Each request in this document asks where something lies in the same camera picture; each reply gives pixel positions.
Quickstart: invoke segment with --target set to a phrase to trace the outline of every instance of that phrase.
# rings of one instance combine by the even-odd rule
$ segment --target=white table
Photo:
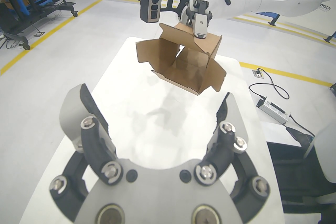
[[[215,92],[210,87],[196,96],[160,80],[150,71],[149,63],[138,63],[135,42],[141,40],[126,40],[92,93],[109,123],[118,157],[157,169],[177,166],[192,158],[202,159],[216,126],[216,112],[226,93],[231,92],[249,136],[247,152],[271,189],[264,208],[250,223],[285,223],[265,136],[238,61],[216,56],[216,61],[227,71],[222,89]],[[54,204],[48,188],[52,179],[63,172],[73,152],[70,140],[65,137],[20,224],[70,223]],[[84,178],[90,190],[97,177],[88,169]],[[221,177],[228,192],[236,179],[231,166]]]

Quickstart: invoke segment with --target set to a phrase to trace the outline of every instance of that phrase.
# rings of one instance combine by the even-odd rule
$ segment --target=white floor
[[[77,2],[80,11],[96,0]],[[1,223],[19,223],[22,213],[54,151],[63,138],[58,113],[67,91],[85,82],[92,90],[127,37],[145,39],[160,35],[158,24],[140,20],[139,4],[103,0],[55,32],[25,55],[0,77],[0,197]],[[69,12],[54,21],[35,26],[48,32],[72,17]],[[164,13],[161,21],[177,23],[174,13]],[[234,20],[210,22],[209,32],[223,35],[219,55],[336,82],[336,49],[326,44]],[[38,38],[27,31],[32,43]],[[21,50],[0,50],[0,68]],[[247,84],[268,82],[256,79],[243,68]],[[279,97],[271,86],[255,86],[313,133],[336,115],[336,98],[326,86],[271,74],[274,82],[290,94]],[[252,96],[257,102],[258,96]],[[274,122],[258,110],[260,120]],[[293,122],[288,126],[298,128]],[[318,215],[286,216],[287,224],[317,223]]]

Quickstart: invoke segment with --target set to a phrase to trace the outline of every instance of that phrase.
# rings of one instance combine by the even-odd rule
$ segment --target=black stand
[[[278,14],[275,18],[273,18],[273,20],[272,20],[271,22],[269,22],[269,24],[270,24],[271,26],[276,27],[276,26],[275,26],[275,22],[279,19],[279,17],[280,17],[280,15]]]
[[[336,96],[336,84],[333,84],[332,86],[329,87],[329,89],[334,93]]]
[[[333,38],[335,35],[336,35],[336,32],[334,32],[333,35],[328,36],[326,39],[324,39],[324,38],[323,39],[324,39],[325,42],[330,43],[331,38]]]
[[[56,10],[68,10],[71,11],[74,17],[78,17],[77,11],[73,8],[75,2],[66,2],[63,0],[63,3],[57,6],[44,6],[43,9],[56,9]]]

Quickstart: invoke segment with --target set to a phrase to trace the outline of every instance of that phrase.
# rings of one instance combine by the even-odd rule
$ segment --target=box flap
[[[187,48],[193,49],[195,51],[200,51],[203,52],[203,50],[198,47],[195,44],[194,41],[194,36],[192,34],[192,29],[191,29],[191,34],[185,30],[181,30],[179,28],[176,28],[179,26],[177,24],[175,27],[168,26],[166,24],[160,23],[160,27],[163,29],[163,32],[160,36],[160,38],[166,39],[168,41],[174,42],[176,44],[181,44]]]
[[[151,39],[137,42],[138,62],[149,62],[152,68],[164,73],[175,61],[180,46],[164,39]]]
[[[217,54],[217,51],[219,49],[219,45],[221,44],[222,41],[222,36],[220,36],[219,41],[217,43],[217,46],[215,47],[215,49],[213,50],[212,54],[210,55],[211,58],[215,59],[215,56]]]
[[[157,73],[157,72],[155,72],[154,70],[152,70],[152,72],[154,72],[154,73],[156,74],[156,76],[158,76],[160,79],[162,79],[162,80],[164,80],[164,81],[167,81],[167,82],[169,82],[169,83],[171,83],[171,84],[173,84],[173,85],[175,85],[175,86],[178,86],[178,87],[180,87],[180,88],[182,88],[182,89],[184,89],[184,90],[186,90],[186,91],[188,91],[188,92],[190,92],[190,93],[193,93],[193,94],[195,94],[195,95],[199,95],[199,93],[198,93],[197,91],[194,91],[193,89],[191,89],[191,88],[189,88],[189,87],[185,87],[185,86],[180,85],[179,83],[177,83],[177,82],[175,82],[175,81],[169,80],[169,79],[165,78],[162,74]]]
[[[213,58],[210,58],[199,93],[202,93],[209,86],[212,86],[214,90],[219,92],[226,75],[227,72],[219,65],[219,63]]]
[[[192,35],[195,45],[201,50],[201,52],[206,53],[209,56],[214,52],[216,47],[219,46],[219,43],[222,40],[222,36],[217,36],[212,33],[208,33],[205,39],[199,39],[193,35],[192,27],[188,27],[182,23],[178,23],[175,28]]]

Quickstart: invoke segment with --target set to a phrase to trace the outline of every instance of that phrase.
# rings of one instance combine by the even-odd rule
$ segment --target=power adapter
[[[289,112],[285,112],[276,104],[267,101],[267,97],[260,99],[257,103],[257,107],[266,112],[269,116],[274,118],[280,124],[285,124],[289,120]]]

